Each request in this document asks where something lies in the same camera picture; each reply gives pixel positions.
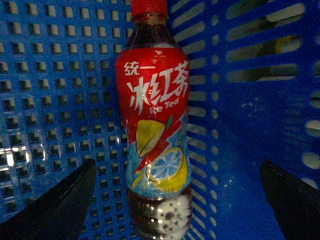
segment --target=red label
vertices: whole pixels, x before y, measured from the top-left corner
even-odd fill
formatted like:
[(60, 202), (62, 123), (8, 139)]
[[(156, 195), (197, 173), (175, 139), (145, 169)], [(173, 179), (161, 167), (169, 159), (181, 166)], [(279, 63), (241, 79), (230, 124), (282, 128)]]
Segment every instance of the red label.
[(186, 112), (189, 61), (178, 48), (123, 51), (115, 65), (121, 115), (129, 143), (136, 141), (140, 120), (175, 123)]

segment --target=lemon illustration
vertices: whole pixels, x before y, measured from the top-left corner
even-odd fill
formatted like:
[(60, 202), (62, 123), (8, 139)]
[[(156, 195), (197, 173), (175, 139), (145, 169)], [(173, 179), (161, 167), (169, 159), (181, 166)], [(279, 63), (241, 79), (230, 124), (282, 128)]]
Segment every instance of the lemon illustration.
[(166, 126), (154, 120), (140, 120), (136, 130), (136, 150), (140, 158), (149, 153), (158, 143)]
[(152, 185), (165, 193), (182, 190), (188, 179), (187, 159), (180, 147), (172, 148), (146, 167)]

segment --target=red bottle cap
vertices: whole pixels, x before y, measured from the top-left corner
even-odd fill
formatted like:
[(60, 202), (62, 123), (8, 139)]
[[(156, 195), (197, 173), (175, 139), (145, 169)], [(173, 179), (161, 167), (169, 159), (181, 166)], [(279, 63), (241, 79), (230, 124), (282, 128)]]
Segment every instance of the red bottle cap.
[(132, 16), (159, 13), (168, 16), (167, 0), (131, 0)]

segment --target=iced tea bottle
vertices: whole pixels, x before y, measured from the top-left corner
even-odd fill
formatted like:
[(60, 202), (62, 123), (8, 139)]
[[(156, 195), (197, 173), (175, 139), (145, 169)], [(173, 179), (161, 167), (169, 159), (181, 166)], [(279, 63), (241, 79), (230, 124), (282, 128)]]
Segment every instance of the iced tea bottle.
[(131, 7), (135, 30), (115, 65), (130, 216), (142, 239), (180, 240), (192, 219), (189, 61), (166, 28), (166, 0)]

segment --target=blue plastic crate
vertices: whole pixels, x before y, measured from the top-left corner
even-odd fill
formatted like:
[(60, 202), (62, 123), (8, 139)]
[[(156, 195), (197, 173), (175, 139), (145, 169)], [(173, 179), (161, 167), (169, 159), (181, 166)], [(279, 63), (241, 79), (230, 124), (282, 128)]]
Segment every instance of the blue plastic crate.
[[(320, 186), (319, 1), (275, 0), (232, 14), (237, 2), (168, 3), (168, 26), (192, 68), (188, 240), (284, 239), (260, 179), (265, 157)], [(233, 34), (294, 5), (302, 14), (291, 23)], [(0, 1), (1, 222), (94, 158), (97, 183), (80, 239), (138, 238), (114, 69), (134, 27), (130, 11), (129, 0)], [(287, 36), (301, 44), (281, 54), (237, 54)], [(281, 65), (294, 76), (239, 77)]]

